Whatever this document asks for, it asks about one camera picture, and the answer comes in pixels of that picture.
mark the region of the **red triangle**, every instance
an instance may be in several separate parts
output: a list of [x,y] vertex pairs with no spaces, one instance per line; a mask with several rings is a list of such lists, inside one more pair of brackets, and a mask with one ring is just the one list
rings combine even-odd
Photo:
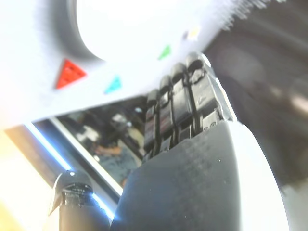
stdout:
[[69,61],[68,59],[65,60],[60,77],[58,79],[56,88],[62,88],[76,80],[84,77],[86,73],[81,70],[78,66],[74,63]]

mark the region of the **blue light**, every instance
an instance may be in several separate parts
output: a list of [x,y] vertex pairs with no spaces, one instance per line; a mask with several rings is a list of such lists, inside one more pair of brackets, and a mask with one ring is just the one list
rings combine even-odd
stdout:
[[[40,143],[47,149],[47,151],[54,157],[54,159],[66,170],[71,170],[72,167],[62,158],[62,156],[55,150],[55,148],[48,142],[48,140],[40,133],[40,131],[32,124],[27,123],[25,126],[32,132],[32,134],[40,141]],[[113,220],[115,215],[107,207],[107,205],[93,193],[93,199],[97,201],[100,208],[104,209],[109,219]]]

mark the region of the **blurred background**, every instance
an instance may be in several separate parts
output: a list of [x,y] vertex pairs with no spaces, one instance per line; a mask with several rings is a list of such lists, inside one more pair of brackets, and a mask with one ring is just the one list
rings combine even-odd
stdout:
[[107,1],[0,3],[0,230],[41,230],[68,169],[87,172],[113,219],[145,155],[147,93],[191,51],[261,146],[290,230],[308,230],[308,2],[116,3],[130,13]]

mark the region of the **robotic hand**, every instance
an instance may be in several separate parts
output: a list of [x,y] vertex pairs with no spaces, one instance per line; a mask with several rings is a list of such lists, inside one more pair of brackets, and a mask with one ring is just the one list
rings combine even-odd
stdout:
[[[60,225],[61,231],[289,230],[266,158],[253,134],[237,121],[203,54],[192,53],[186,65],[176,64],[160,89],[149,94],[147,105],[147,154],[128,178],[111,227],[95,203],[83,203],[90,199],[80,190],[70,187],[74,198],[82,200],[67,203],[67,187],[62,186],[50,218],[57,208],[70,207],[69,216],[56,217],[58,224],[74,223],[84,214],[86,225]],[[82,192],[90,187],[83,186]]]

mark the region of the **teal triangle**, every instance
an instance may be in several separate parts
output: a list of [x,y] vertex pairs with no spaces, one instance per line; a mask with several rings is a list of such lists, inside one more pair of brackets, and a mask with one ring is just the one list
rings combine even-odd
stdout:
[[162,60],[163,58],[166,58],[170,54],[171,54],[171,47],[170,45],[168,45],[164,48],[163,52],[161,52],[160,56],[158,57],[158,60]]
[[104,94],[109,94],[115,90],[119,90],[122,87],[121,79],[119,76],[115,77],[110,85],[104,91]]

